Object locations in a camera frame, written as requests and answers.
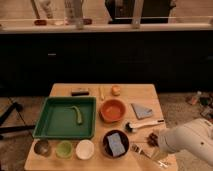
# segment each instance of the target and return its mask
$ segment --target cucumber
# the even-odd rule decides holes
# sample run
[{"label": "cucumber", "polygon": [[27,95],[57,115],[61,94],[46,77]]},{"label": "cucumber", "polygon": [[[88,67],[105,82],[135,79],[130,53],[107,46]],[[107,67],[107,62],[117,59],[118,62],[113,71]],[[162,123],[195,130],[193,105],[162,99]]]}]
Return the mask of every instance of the cucumber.
[{"label": "cucumber", "polygon": [[82,113],[77,106],[71,106],[70,109],[74,109],[77,114],[77,124],[81,125],[83,123]]}]

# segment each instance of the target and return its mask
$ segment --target metal utensil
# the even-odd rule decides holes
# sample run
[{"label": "metal utensil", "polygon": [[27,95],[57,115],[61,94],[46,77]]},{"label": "metal utensil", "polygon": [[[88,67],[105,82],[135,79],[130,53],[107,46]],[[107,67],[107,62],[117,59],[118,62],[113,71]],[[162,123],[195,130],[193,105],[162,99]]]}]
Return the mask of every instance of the metal utensil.
[{"label": "metal utensil", "polygon": [[[147,157],[148,159],[152,160],[151,157],[149,155],[147,155],[142,148],[138,147],[136,144],[132,145],[132,150],[135,151],[136,153],[140,154],[140,155],[144,155],[145,157]],[[169,167],[169,165],[171,165],[171,163],[168,162],[162,162],[162,161],[154,161],[153,162],[157,163],[160,167],[167,169]]]},{"label": "metal utensil", "polygon": [[34,152],[45,157],[49,156],[50,150],[51,148],[47,140],[39,140],[34,146]]}]

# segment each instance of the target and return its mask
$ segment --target dark bowl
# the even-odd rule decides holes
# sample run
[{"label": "dark bowl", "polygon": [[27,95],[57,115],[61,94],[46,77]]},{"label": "dark bowl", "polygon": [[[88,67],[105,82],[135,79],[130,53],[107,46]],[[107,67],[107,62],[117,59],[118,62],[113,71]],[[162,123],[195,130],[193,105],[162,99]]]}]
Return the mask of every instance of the dark bowl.
[{"label": "dark bowl", "polygon": [[[123,144],[124,148],[125,148],[125,153],[122,153],[120,154],[119,156],[113,156],[112,154],[112,150],[110,149],[109,147],[109,141],[107,139],[107,136],[110,136],[114,133],[118,133],[120,138],[121,138],[121,143]],[[120,130],[111,130],[109,132],[107,132],[105,135],[104,135],[104,138],[103,138],[103,148],[104,148],[104,152],[107,153],[107,155],[109,155],[110,157],[113,157],[113,158],[118,158],[118,157],[121,157],[123,155],[125,155],[129,149],[129,139],[128,137],[126,136],[126,134]]]}]

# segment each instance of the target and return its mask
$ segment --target orange bowl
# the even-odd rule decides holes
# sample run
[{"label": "orange bowl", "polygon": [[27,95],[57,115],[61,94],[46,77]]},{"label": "orange bowl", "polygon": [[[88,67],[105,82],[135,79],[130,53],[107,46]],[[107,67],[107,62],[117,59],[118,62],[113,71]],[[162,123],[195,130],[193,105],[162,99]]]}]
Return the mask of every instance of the orange bowl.
[{"label": "orange bowl", "polygon": [[100,107],[100,115],[105,122],[117,122],[123,119],[126,112],[125,105],[117,99],[105,101]]}]

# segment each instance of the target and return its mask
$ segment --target green cup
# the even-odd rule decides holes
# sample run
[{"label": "green cup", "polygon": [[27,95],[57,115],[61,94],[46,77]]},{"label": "green cup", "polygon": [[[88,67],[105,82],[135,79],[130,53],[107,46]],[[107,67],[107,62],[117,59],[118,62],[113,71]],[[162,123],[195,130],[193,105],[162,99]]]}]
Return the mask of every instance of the green cup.
[{"label": "green cup", "polygon": [[69,158],[72,154],[72,143],[70,141],[61,141],[56,146],[56,156],[59,158]]}]

